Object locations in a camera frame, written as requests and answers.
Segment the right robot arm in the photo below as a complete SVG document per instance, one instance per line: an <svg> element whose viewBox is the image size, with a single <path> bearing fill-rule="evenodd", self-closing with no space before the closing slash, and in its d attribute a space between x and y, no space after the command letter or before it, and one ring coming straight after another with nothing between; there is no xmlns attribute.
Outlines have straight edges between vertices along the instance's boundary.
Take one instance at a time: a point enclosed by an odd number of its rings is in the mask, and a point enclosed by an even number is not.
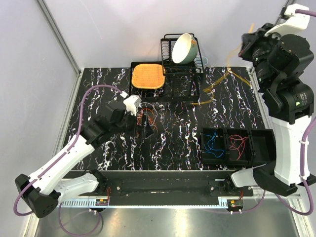
<svg viewBox="0 0 316 237"><path fill-rule="evenodd" d="M237 195L242 187L258 186L281 196L310 186L316 177L309 172L305 130L314 112L314 92L300 80L313 61L308 41L291 32L273 33L266 23L242 36L239 57L253 64L269 116L274 124L276 159L257 167L239 170L224 183L228 195Z"/></svg>

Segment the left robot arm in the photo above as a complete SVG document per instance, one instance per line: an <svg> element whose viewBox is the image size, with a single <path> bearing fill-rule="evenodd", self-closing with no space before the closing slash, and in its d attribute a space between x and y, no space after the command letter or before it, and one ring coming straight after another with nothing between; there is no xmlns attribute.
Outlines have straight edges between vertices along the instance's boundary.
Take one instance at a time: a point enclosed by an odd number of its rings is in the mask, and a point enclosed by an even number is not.
<svg viewBox="0 0 316 237"><path fill-rule="evenodd" d="M30 175L20 174L15 179L19 195L13 210L18 216L17 204L22 199L38 218L49 215L61 202L86 193L97 196L108 190L107 178L97 170L63 181L64 176L82 159L92 154L116 134L148 138L154 132L148 118L137 121L137 108L128 109L122 102L106 106L105 115L97 115L79 128L79 134L50 161Z"/></svg>

